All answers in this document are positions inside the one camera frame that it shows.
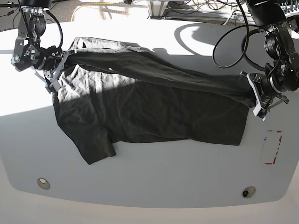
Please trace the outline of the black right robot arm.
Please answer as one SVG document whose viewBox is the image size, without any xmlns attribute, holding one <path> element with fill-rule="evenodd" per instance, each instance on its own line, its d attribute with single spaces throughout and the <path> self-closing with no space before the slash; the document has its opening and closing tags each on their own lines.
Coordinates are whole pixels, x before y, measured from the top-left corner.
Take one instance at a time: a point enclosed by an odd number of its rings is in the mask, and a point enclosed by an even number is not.
<svg viewBox="0 0 299 224">
<path fill-rule="evenodd" d="M 50 0 L 19 0 L 17 4 L 12 5 L 19 9 L 21 19 L 11 63 L 17 71 L 28 68 L 41 70 L 43 76 L 38 72 L 36 75 L 45 82 L 45 88 L 49 93 L 59 91 L 61 84 L 58 80 L 65 71 L 64 64 L 70 55 L 77 52 L 62 50 L 64 36 L 58 19 L 50 12 L 51 4 Z M 45 14 L 56 22 L 60 33 L 59 45 L 47 49 L 40 46 L 41 37 L 47 26 Z"/>
</svg>

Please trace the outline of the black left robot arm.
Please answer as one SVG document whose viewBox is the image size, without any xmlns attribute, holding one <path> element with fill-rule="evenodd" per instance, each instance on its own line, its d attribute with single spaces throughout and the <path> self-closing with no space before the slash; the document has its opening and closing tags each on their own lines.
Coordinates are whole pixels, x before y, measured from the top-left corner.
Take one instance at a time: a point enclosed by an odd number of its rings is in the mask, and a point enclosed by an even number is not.
<svg viewBox="0 0 299 224">
<path fill-rule="evenodd" d="M 298 28 L 289 24 L 277 0 L 248 0 L 246 5 L 256 29 L 243 38 L 241 51 L 245 51 L 250 36 L 265 31 L 264 48 L 274 63 L 273 66 L 266 63 L 261 67 L 244 56 L 248 64 L 264 72 L 246 75 L 257 101 L 254 115 L 262 117 L 278 104 L 288 103 L 284 92 L 299 87 L 299 54 L 291 37 L 291 30 Z"/>
</svg>

